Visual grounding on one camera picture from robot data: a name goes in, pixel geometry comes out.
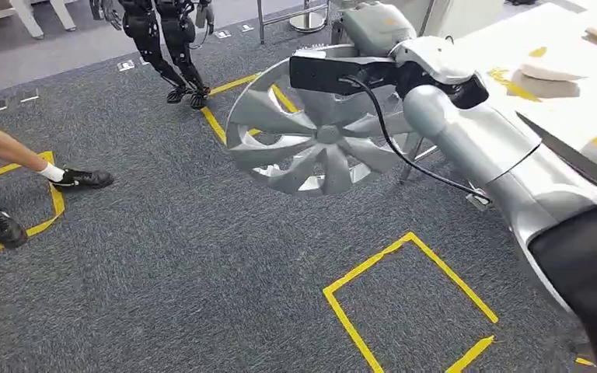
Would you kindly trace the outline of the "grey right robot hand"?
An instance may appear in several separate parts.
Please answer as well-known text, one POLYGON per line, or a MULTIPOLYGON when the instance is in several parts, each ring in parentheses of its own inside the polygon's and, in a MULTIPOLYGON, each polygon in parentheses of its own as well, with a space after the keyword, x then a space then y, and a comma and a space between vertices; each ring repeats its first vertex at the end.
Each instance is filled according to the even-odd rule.
POLYGON ((395 46, 417 37, 396 6, 379 1, 348 3, 340 10, 340 22, 360 52, 373 57, 387 57, 395 46))

